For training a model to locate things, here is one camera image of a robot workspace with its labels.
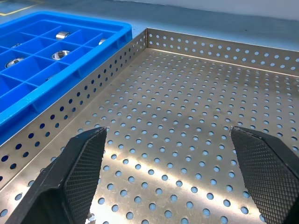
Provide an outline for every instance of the metal tray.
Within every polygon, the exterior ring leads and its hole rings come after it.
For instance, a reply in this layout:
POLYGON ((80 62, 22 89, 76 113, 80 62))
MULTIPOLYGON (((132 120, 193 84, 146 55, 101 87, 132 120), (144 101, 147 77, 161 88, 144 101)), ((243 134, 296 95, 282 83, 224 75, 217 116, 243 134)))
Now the metal tray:
POLYGON ((106 126, 90 221, 263 223, 228 130, 279 136, 298 156, 298 62, 295 51, 146 29, 1 146, 0 222, 70 137, 106 126))

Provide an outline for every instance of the blue plastic crate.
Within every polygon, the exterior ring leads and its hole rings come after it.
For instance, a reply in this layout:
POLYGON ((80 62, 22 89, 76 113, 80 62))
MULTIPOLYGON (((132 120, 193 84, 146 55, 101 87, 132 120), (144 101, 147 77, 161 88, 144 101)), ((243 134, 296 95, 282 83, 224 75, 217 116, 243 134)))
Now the blue plastic crate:
POLYGON ((0 144, 131 40, 127 23, 53 12, 0 25, 0 144), (60 31, 71 34, 57 40, 60 31), (53 60, 61 50, 70 53, 53 60))

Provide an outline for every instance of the floor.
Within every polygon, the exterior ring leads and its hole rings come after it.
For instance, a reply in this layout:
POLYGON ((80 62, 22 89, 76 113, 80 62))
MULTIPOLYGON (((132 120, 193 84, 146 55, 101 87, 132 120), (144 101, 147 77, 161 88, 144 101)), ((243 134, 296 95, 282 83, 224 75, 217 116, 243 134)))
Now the floor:
POLYGON ((59 11, 275 48, 299 49, 299 21, 113 0, 0 0, 0 24, 36 11, 59 11))

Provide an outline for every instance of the white wall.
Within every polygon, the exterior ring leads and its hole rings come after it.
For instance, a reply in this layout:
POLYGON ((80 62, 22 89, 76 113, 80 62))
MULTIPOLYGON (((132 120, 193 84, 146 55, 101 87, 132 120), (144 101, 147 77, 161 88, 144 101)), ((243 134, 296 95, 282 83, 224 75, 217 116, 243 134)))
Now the white wall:
POLYGON ((299 0, 128 0, 299 21, 299 0))

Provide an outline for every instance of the crate compartment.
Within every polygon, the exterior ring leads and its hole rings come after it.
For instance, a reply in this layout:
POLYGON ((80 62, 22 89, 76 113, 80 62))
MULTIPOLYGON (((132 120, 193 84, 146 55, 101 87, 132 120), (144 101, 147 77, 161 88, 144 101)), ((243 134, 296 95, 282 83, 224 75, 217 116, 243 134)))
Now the crate compartment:
POLYGON ((75 44, 85 44, 86 42, 90 41, 91 39, 95 38, 101 34, 100 31, 94 29, 81 29, 77 32, 71 34, 67 38, 63 39, 63 42, 75 43, 75 44))
POLYGON ((31 77, 27 82, 34 85, 42 85, 48 78, 54 77, 56 74, 65 69, 68 65, 60 62, 56 62, 49 67, 45 68, 35 76, 31 77))
POLYGON ((23 83, 1 96, 0 113, 35 89, 36 86, 23 83))
POLYGON ((21 83, 13 78, 0 75, 0 97, 21 83))
POLYGON ((47 38, 35 38, 31 41, 28 41, 25 44, 22 44, 21 46, 18 47, 18 51, 23 51, 29 54, 34 54, 38 51, 41 51, 45 49, 46 47, 54 44, 56 41, 50 40, 47 38))
POLYGON ((3 53, 4 51, 7 51, 7 50, 8 50, 7 48, 0 47, 0 54, 3 53))
POLYGON ((47 37, 47 38, 56 40, 56 35, 57 35, 60 31, 64 31, 64 32, 71 33, 69 36, 67 36, 67 37, 70 37, 71 35, 73 35, 73 33, 77 32, 78 30, 80 30, 80 27, 77 27, 77 26, 71 26, 71 25, 61 25, 61 26, 58 26, 58 27, 55 28, 55 29, 50 30, 50 31, 47 32, 47 33, 44 33, 44 34, 42 35, 42 37, 47 37))
POLYGON ((46 20, 41 20, 39 22, 36 22, 32 24, 31 26, 25 27, 21 31, 26 34, 32 34, 32 35, 42 35, 52 29, 57 28, 59 25, 57 23, 53 23, 46 20))
POLYGON ((80 47, 80 48, 76 49, 75 51, 71 52, 69 55, 63 57, 61 59, 61 62, 71 64, 71 63, 75 62, 76 60, 78 60, 79 58, 81 58, 82 56, 84 56, 90 50, 92 50, 92 48, 80 47))
POLYGON ((35 36, 28 35, 24 33, 15 33, 12 35, 5 35, 0 38, 0 46, 6 47, 6 48, 12 48, 16 44, 24 44, 27 41, 30 41, 35 36))
POLYGON ((95 48, 99 45, 99 42, 101 39, 108 39, 113 34, 114 33, 111 33, 111 32, 103 32, 103 33, 99 34, 98 36, 96 36, 95 38, 91 39, 89 42, 87 42, 85 44, 85 46, 95 48))
POLYGON ((52 55, 55 54, 58 51, 68 50, 68 51, 70 51, 72 53, 78 47, 79 46, 75 45, 75 44, 70 44, 70 43, 65 43, 65 42, 59 41, 59 42, 56 42, 55 44, 53 44, 53 45, 45 48, 44 50, 38 52, 37 55, 41 56, 41 57, 52 59, 52 55))
POLYGON ((2 54, 0 54, 0 71, 4 70, 6 68, 5 67, 6 64, 8 62, 10 62, 11 60, 20 58, 20 57, 26 58, 28 56, 29 56, 29 54, 15 51, 15 50, 8 50, 8 51, 3 52, 2 54))
POLYGON ((2 73, 4 75, 26 81, 53 63, 54 62, 50 59, 31 56, 27 60, 21 61, 20 63, 4 70, 2 73))

